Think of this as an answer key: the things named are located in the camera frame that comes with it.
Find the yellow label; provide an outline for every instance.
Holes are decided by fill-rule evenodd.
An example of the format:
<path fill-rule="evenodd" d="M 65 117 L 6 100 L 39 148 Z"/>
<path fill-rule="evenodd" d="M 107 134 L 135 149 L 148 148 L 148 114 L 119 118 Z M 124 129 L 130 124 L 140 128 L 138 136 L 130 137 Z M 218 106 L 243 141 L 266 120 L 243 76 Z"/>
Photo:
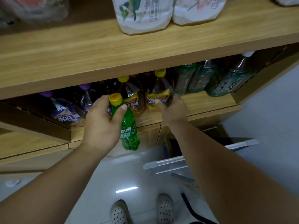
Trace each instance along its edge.
<path fill-rule="evenodd" d="M 158 99 L 162 101 L 164 104 L 168 103 L 169 97 L 170 97 L 170 91 L 169 89 L 157 94 L 145 94 L 147 97 L 147 108 L 149 110 L 157 110 L 157 105 L 155 104 L 155 99 Z"/>
<path fill-rule="evenodd" d="M 139 114 L 141 110 L 139 110 L 139 97 L 138 93 L 134 93 L 133 96 L 124 99 L 124 103 L 128 106 L 128 109 L 131 109 L 134 114 Z"/>

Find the white bottle cap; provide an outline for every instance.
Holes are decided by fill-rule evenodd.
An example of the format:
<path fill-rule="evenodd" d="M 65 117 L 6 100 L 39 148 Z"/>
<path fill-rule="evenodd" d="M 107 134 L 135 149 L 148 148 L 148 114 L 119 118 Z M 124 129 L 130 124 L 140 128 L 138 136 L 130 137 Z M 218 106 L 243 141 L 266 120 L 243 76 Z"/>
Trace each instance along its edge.
<path fill-rule="evenodd" d="M 255 51 L 252 51 L 252 52 L 245 52 L 245 53 L 242 53 L 243 56 L 245 57 L 250 57 L 252 56 L 252 54 L 254 53 Z"/>

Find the white paper package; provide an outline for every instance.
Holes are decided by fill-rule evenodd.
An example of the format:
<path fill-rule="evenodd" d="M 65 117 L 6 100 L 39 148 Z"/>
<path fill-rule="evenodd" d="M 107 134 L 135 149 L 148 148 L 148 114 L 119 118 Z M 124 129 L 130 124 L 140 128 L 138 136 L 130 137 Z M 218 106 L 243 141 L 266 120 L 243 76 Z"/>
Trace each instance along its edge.
<path fill-rule="evenodd" d="M 174 0 L 113 0 L 119 26 L 126 34 L 142 34 L 166 28 Z"/>
<path fill-rule="evenodd" d="M 299 0 L 275 0 L 281 5 L 291 6 L 291 5 L 299 5 Z"/>
<path fill-rule="evenodd" d="M 213 20 L 223 9 L 226 0 L 176 0 L 173 21 L 178 25 Z"/>

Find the person's right hand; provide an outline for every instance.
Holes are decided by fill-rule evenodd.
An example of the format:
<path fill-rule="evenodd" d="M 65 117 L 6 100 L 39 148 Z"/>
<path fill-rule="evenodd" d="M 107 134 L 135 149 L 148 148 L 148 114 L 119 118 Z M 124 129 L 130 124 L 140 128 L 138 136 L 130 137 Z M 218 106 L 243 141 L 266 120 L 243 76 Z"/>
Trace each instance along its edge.
<path fill-rule="evenodd" d="M 161 110 L 163 121 L 167 126 L 177 121 L 187 121 L 187 106 L 177 93 L 174 94 L 173 101 L 169 107 L 157 99 L 155 99 L 155 104 Z"/>

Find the forearm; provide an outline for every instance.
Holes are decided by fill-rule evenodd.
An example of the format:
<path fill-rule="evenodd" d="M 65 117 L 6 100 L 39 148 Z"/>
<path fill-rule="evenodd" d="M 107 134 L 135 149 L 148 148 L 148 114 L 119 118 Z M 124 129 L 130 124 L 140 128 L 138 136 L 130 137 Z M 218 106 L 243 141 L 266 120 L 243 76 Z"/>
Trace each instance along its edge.
<path fill-rule="evenodd" d="M 258 168 L 186 121 L 175 122 L 170 129 L 221 224 L 283 222 L 286 214 L 298 221 L 298 199 Z"/>
<path fill-rule="evenodd" d="M 1 223 L 64 223 L 103 157 L 79 146 L 2 201 Z"/>

